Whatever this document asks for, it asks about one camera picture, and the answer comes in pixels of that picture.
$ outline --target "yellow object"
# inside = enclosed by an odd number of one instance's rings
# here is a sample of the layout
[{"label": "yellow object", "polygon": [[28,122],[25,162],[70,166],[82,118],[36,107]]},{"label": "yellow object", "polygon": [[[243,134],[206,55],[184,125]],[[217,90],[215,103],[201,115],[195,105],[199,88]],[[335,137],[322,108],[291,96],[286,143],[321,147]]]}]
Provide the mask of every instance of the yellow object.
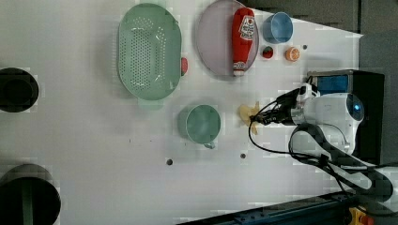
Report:
[{"label": "yellow object", "polygon": [[[255,102],[254,108],[249,107],[247,105],[241,105],[239,106],[239,115],[240,119],[246,124],[246,126],[249,126],[251,123],[250,116],[251,115],[256,115],[260,111],[260,103],[258,101]],[[253,122],[252,124],[252,133],[257,135],[257,128],[255,127],[258,123]]]},{"label": "yellow object", "polygon": [[352,215],[352,220],[349,225],[363,225],[363,223],[360,222],[360,217],[366,216],[366,214],[362,213],[357,208],[349,208],[349,211]]}]

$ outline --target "blue cup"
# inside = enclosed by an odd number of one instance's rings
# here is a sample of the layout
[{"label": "blue cup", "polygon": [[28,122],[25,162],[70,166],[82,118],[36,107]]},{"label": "blue cup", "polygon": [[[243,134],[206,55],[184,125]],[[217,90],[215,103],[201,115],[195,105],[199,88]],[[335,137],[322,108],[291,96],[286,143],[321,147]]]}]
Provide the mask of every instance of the blue cup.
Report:
[{"label": "blue cup", "polygon": [[278,12],[263,24],[263,37],[272,44],[285,43],[293,36],[293,23],[289,15]]}]

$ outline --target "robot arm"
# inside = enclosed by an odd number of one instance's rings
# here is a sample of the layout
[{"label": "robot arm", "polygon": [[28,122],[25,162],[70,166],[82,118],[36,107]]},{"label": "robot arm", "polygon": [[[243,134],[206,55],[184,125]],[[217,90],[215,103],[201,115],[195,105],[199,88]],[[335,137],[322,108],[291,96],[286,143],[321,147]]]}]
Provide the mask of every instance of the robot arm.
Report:
[{"label": "robot arm", "polygon": [[[289,147],[295,153],[328,157],[328,164],[339,179],[357,191],[357,194],[398,212],[398,168],[374,169],[369,164],[345,152],[344,136],[338,128],[329,125],[301,124],[292,134]],[[346,168],[368,168],[351,172]],[[336,176],[327,167],[320,168]]]},{"label": "robot arm", "polygon": [[364,117],[357,97],[347,93],[320,97],[313,86],[305,83],[278,97],[276,104],[277,108],[252,116],[252,121],[298,126],[289,143],[290,152],[325,158],[325,163],[292,157],[324,170],[357,194],[398,212],[398,168],[378,169],[352,156],[357,129]]}]

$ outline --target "small orange object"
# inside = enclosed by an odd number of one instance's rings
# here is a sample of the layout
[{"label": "small orange object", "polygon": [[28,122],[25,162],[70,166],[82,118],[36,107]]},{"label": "small orange object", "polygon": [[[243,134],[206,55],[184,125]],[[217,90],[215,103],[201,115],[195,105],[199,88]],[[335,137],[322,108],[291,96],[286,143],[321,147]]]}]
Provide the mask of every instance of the small orange object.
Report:
[{"label": "small orange object", "polygon": [[299,49],[295,47],[290,47],[285,54],[287,60],[291,62],[296,62],[299,60]]}]

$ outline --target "red object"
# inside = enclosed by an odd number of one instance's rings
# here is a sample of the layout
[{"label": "red object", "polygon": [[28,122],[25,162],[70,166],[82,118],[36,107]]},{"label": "red object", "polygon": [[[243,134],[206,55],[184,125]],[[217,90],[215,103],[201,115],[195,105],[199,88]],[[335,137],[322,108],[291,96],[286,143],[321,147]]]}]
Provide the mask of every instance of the red object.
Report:
[{"label": "red object", "polygon": [[181,58],[181,76],[184,76],[188,71],[188,60],[187,58]]},{"label": "red object", "polygon": [[375,220],[372,217],[362,216],[360,217],[360,223],[362,223],[363,225],[374,225]]},{"label": "red object", "polygon": [[270,46],[267,46],[264,50],[263,50],[263,57],[270,59],[273,56],[273,49]]},{"label": "red object", "polygon": [[232,23],[232,48],[234,53],[234,75],[241,76],[246,70],[246,63],[254,36],[254,13],[243,7],[235,12]]}]

